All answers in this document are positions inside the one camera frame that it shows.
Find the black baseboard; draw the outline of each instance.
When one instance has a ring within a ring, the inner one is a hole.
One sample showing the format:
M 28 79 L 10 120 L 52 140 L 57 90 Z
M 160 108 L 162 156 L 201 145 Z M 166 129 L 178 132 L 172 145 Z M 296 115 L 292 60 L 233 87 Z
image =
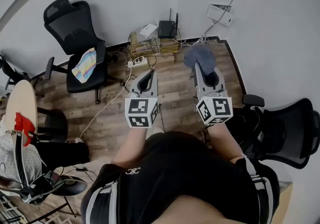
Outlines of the black baseboard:
M 235 68 L 235 70 L 236 70 L 235 72 L 236 72 L 236 74 L 237 74 L 237 76 L 238 76 L 238 80 L 239 80 L 239 83 L 240 83 L 240 87 L 241 87 L 241 90 L 242 90 L 242 94 L 246 94 L 247 91 L 246 91 L 246 88 L 244 87 L 244 86 L 245 86 L 245 85 L 244 85 L 244 81 L 242 80 L 242 77 L 241 77 L 241 74 L 240 74 L 240 71 L 239 71 L 239 67 L 238 67 L 237 62 L 236 62 L 236 60 L 235 60 L 234 54 L 232 53 L 232 50 L 231 50 L 231 48 L 230 48 L 230 46 L 229 46 L 229 44 L 228 44 L 228 41 L 227 41 L 226 39 L 220 39 L 218 36 L 210 36 L 210 37 L 207 37 L 207 38 L 208 38 L 209 40 L 216 40 L 218 43 L 223 43 L 223 44 L 225 44 L 225 46 L 226 46 L 226 48 L 227 48 L 227 50 L 228 50 L 228 53 L 229 53 L 229 55 L 230 55 L 230 58 L 231 58 L 231 60 L 232 60 L 233 66 L 234 66 L 234 68 Z M 187 42 L 187 43 L 189 43 L 189 42 L 195 42 L 195 41 L 197 41 L 198 39 L 199 39 L 199 38 L 189 38 L 189 39 L 186 40 L 186 42 Z M 126 47 L 127 45 L 128 45 L 128 42 L 121 43 L 121 44 L 117 44 L 117 45 L 113 45 L 113 46 L 108 46 L 108 47 L 106 47 L 106 50 L 107 50 L 107 51 L 118 50 L 119 48 Z M 64 63 L 61 63 L 61 64 L 59 64 L 58 66 L 59 66 L 59 67 L 62 67 L 62 66 L 65 66 L 65 65 L 67 65 L 67 64 L 68 64 L 68 61 L 66 61 L 66 62 L 64 62 Z M 34 77 L 32 78 L 32 80 L 37 79 L 37 78 L 43 76 L 44 74 L 45 74 L 45 72 L 42 72 L 42 73 L 34 76 Z

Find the white shoe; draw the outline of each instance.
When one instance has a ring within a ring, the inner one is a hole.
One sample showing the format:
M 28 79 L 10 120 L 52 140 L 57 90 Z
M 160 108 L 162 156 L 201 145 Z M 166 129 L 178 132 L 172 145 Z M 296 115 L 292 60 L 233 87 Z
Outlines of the white shoe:
M 157 134 L 157 133 L 164 133 L 164 130 L 161 127 L 157 126 L 153 130 L 153 134 Z
M 82 143 L 85 143 L 83 140 L 81 140 L 80 138 L 75 138 L 75 143 L 79 143 L 79 142 L 82 142 Z

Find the red cloth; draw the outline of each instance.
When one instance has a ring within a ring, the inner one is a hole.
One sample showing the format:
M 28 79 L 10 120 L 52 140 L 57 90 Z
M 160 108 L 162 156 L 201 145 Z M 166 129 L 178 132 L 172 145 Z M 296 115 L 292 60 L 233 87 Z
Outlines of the red cloth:
M 28 118 L 21 115 L 19 112 L 16 112 L 14 129 L 20 132 L 22 132 L 23 130 L 23 133 L 28 137 L 28 141 L 25 144 L 25 146 L 29 145 L 32 139 L 32 137 L 29 136 L 29 132 L 35 132 L 35 127 L 31 123 L 31 121 Z

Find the black t-shirt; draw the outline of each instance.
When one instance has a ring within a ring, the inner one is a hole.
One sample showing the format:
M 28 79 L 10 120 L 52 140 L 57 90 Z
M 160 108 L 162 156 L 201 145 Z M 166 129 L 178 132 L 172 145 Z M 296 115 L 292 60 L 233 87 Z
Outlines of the black t-shirt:
M 274 211 L 279 205 L 280 188 L 275 172 L 252 162 L 257 173 L 270 180 Z M 257 191 L 244 159 L 233 164 L 215 156 L 201 141 L 182 132 L 152 135 L 135 166 L 125 170 L 104 165 L 95 183 L 82 200 L 85 224 L 92 193 L 118 180 L 118 224 L 150 224 L 180 195 L 199 198 L 220 211 L 227 219 L 259 223 Z M 95 223 L 108 219 L 104 205 L 94 205 Z

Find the black office chair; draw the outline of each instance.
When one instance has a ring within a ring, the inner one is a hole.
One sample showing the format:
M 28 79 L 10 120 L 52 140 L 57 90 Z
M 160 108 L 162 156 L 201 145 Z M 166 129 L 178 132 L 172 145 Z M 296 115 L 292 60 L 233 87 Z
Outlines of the black office chair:
M 96 104 L 100 103 L 99 88 L 107 79 L 122 80 L 108 75 L 108 63 L 117 61 L 117 56 L 108 56 L 105 42 L 99 39 L 91 21 L 89 4 L 86 1 L 70 3 L 69 0 L 56 0 L 43 13 L 45 28 L 58 41 L 67 55 L 71 55 L 67 69 L 54 65 L 54 57 L 48 61 L 45 78 L 50 79 L 52 71 L 66 73 L 66 89 L 69 93 L 80 93 L 95 89 Z M 90 78 L 81 83 L 72 73 L 82 55 L 90 48 L 96 50 L 96 67 Z
M 9 85 L 16 85 L 21 80 L 27 80 L 31 82 L 30 77 L 26 72 L 18 72 L 17 70 L 13 70 L 11 66 L 6 61 L 5 57 L 0 54 L 0 69 L 4 72 L 5 75 L 9 77 L 5 89 L 7 90 Z M 33 88 L 37 85 L 37 83 L 41 80 L 41 78 L 37 78 L 34 80 Z
M 255 97 L 251 96 L 253 102 L 247 101 L 244 109 L 235 109 L 234 116 L 226 123 L 243 152 L 257 160 L 276 160 L 304 168 L 319 148 L 319 113 L 307 98 L 278 111 L 262 113 L 258 107 L 250 110 L 250 106 L 264 106 L 262 98 L 255 101 Z

